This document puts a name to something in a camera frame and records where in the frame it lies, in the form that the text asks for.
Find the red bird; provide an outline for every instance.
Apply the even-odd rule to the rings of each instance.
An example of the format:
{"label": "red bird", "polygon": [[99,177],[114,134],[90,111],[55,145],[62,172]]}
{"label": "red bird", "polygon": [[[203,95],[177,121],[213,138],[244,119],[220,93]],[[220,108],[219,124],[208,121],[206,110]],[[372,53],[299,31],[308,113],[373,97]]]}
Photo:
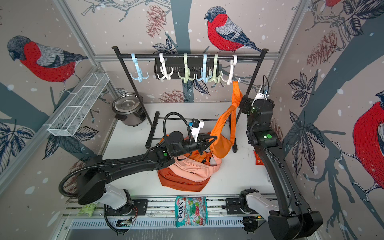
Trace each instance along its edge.
{"label": "red bird", "polygon": [[338,4],[341,0],[325,0],[325,5],[328,7],[333,7]]}
{"label": "red bird", "polygon": [[204,19],[208,20],[208,38],[220,51],[235,52],[240,48],[252,48],[261,52],[243,30],[231,21],[223,7],[210,8]]}
{"label": "red bird", "polygon": [[384,91],[376,94],[379,102],[366,111],[355,123],[353,128],[353,144],[355,154],[345,153],[340,149],[341,155],[345,154],[357,159],[365,170],[371,175],[374,184],[369,189],[363,189],[360,184],[353,184],[363,190],[368,202],[368,194],[377,188],[384,188]]}
{"label": "red bird", "polygon": [[8,41],[7,48],[12,60],[20,59],[33,74],[48,82],[62,82],[75,74],[76,65],[88,57],[74,54],[57,47],[44,46],[25,36],[16,36]]}

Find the plastic hook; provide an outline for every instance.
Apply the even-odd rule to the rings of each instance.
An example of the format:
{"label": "plastic hook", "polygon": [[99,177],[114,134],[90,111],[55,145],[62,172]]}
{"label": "plastic hook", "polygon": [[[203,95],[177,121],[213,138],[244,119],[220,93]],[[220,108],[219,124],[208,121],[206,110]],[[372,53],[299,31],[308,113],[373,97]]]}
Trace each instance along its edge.
{"label": "plastic hook", "polygon": [[216,76],[217,58],[218,58],[218,54],[215,54],[215,58],[214,58],[214,71],[212,72],[212,77],[211,77],[211,79],[208,80],[208,82],[214,81],[215,83],[219,83],[220,82],[220,78],[223,75],[222,71],[220,71],[220,74],[218,76]]}
{"label": "plastic hook", "polygon": [[205,83],[207,83],[208,79],[212,77],[212,74],[207,76],[207,54],[206,53],[204,53],[203,55],[203,67],[200,69],[200,74],[201,74],[201,78],[197,78],[196,76],[196,80],[198,81],[204,80]]}
{"label": "plastic hook", "polygon": [[233,69],[234,69],[234,66],[236,65],[237,63],[237,56],[236,55],[233,55],[233,59],[231,59],[231,70],[229,72],[229,78],[228,80],[225,80],[223,78],[223,75],[221,75],[221,80],[223,80],[224,82],[227,83],[227,85],[231,84],[232,83],[232,78],[233,78]]}
{"label": "plastic hook", "polygon": [[159,58],[160,58],[160,62],[161,62],[161,65],[162,65],[162,66],[160,67],[160,71],[161,71],[161,73],[163,74],[163,76],[160,77],[159,74],[157,74],[157,77],[158,77],[159,79],[164,79],[164,78],[166,78],[166,79],[170,80],[170,77],[171,77],[171,75],[173,74],[173,68],[170,68],[170,69],[171,69],[171,72],[168,74],[168,73],[167,73],[167,68],[166,68],[166,62],[165,62],[165,59],[164,59],[164,57],[163,57],[163,53],[159,53]]}
{"label": "plastic hook", "polygon": [[195,74],[193,74],[193,78],[189,77],[190,71],[188,68],[188,60],[187,60],[187,54],[186,53],[184,53],[184,71],[185,71],[185,77],[180,76],[180,72],[179,72],[179,78],[182,79],[184,81],[184,83],[187,83],[188,80],[193,81],[196,78]]}
{"label": "plastic hook", "polygon": [[147,76],[146,76],[146,77],[143,77],[143,73],[142,73],[141,69],[139,68],[139,64],[138,64],[138,62],[137,62],[137,58],[135,57],[135,54],[132,53],[132,54],[131,54],[131,57],[132,57],[132,61],[133,61],[133,63],[135,64],[136,72],[137,72],[137,78],[134,78],[134,77],[132,76],[132,73],[130,73],[130,74],[131,74],[131,78],[132,78],[132,79],[135,79],[135,80],[139,80],[139,82],[141,83],[141,82],[143,81],[143,79],[147,79],[147,78],[149,78],[149,74],[148,74],[148,72],[147,72]]}

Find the patterned wallpaper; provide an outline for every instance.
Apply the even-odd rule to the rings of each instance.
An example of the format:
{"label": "patterned wallpaper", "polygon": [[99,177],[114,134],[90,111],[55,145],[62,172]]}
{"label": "patterned wallpaper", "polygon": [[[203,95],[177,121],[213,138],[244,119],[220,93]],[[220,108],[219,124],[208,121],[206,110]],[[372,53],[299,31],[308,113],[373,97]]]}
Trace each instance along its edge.
{"label": "patterned wallpaper", "polygon": [[[1,175],[91,64],[50,0],[1,2],[0,33]],[[68,200],[58,183],[99,152],[113,120],[112,101],[104,90],[74,137],[50,136],[38,147],[0,196],[7,219],[2,239],[51,237]],[[74,179],[66,189],[76,191]]]}
{"label": "patterned wallpaper", "polygon": [[273,127],[321,239],[383,238],[383,9],[313,0],[273,84]]}
{"label": "patterned wallpaper", "polygon": [[[259,53],[268,48],[278,52],[298,0],[282,1],[203,1],[203,0],[68,0],[85,36],[96,54],[114,54],[112,46],[122,53],[208,53],[231,55]],[[184,84],[182,80],[159,80],[153,62],[139,65],[149,78],[136,82],[146,103],[163,102],[176,95],[181,102],[224,102],[232,97],[231,86],[225,82]],[[131,86],[119,62],[103,62],[117,88]],[[126,63],[136,76],[132,62]],[[273,60],[265,60],[255,80],[261,85]],[[228,79],[229,61],[220,61],[220,69]],[[234,78],[241,78],[242,91],[248,87],[256,63],[238,63]]]}

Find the bird head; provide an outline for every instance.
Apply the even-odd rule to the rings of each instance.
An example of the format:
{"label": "bird head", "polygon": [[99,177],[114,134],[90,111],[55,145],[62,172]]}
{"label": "bird head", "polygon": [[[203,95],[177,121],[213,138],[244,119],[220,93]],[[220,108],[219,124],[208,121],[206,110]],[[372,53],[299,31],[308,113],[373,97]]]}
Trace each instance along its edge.
{"label": "bird head", "polygon": [[381,109],[384,110],[384,91],[379,92],[378,94],[376,94],[376,96],[380,98],[380,106],[381,106]]}
{"label": "bird head", "polygon": [[227,11],[223,7],[211,7],[208,9],[204,19],[207,19],[211,23],[217,15],[226,13]]}
{"label": "bird head", "polygon": [[26,60],[24,54],[24,46],[29,42],[31,42],[31,40],[24,36],[16,36],[8,41],[7,49],[9,52],[9,56],[11,56],[12,60]]}

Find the orange sling bag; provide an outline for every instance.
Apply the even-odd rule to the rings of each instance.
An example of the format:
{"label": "orange sling bag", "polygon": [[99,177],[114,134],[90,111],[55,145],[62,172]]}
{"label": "orange sling bag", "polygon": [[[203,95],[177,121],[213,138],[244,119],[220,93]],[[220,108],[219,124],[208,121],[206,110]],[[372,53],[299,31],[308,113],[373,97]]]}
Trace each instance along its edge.
{"label": "orange sling bag", "polygon": [[[236,134],[236,109],[240,104],[243,95],[239,89],[238,81],[233,82],[233,93],[232,93],[232,105],[223,113],[217,120],[215,127],[211,132],[211,136],[217,136],[217,140],[212,143],[209,147],[211,152],[218,158],[224,158],[231,147],[235,144]],[[230,140],[221,135],[221,131],[227,121],[227,118],[231,114],[231,137]]]}

